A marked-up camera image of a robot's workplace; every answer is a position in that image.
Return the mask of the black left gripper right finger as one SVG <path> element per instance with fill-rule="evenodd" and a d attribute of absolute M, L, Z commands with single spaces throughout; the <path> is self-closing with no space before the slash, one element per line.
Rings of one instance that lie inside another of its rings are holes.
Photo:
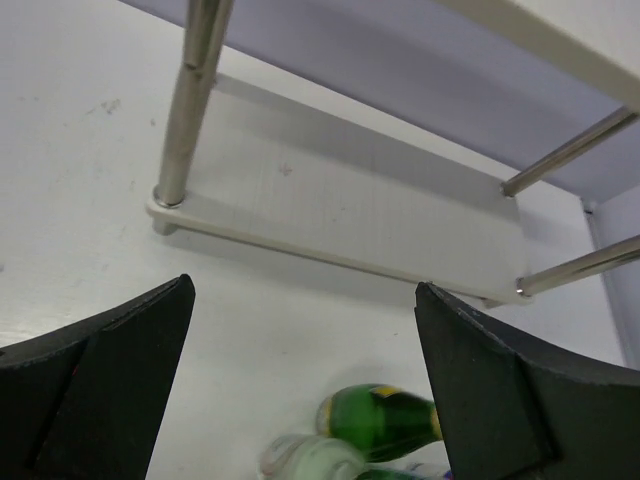
<path fill-rule="evenodd" d="M 415 295 L 455 478 L 638 478 L 638 371 L 560 348 L 432 283 Z"/>

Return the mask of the green glass bottle front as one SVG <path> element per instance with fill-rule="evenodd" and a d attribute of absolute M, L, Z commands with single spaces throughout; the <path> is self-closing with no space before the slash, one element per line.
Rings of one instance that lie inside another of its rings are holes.
<path fill-rule="evenodd" d="M 315 429 L 351 444 L 372 463 L 398 460 L 443 439 L 433 401 L 384 384 L 353 385 L 326 397 Z"/>

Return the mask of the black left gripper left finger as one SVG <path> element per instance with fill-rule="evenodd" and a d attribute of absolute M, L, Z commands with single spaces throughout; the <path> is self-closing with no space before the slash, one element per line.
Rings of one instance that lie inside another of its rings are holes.
<path fill-rule="evenodd" d="M 145 478 L 194 303 L 183 274 L 3 347 L 2 478 Z"/>

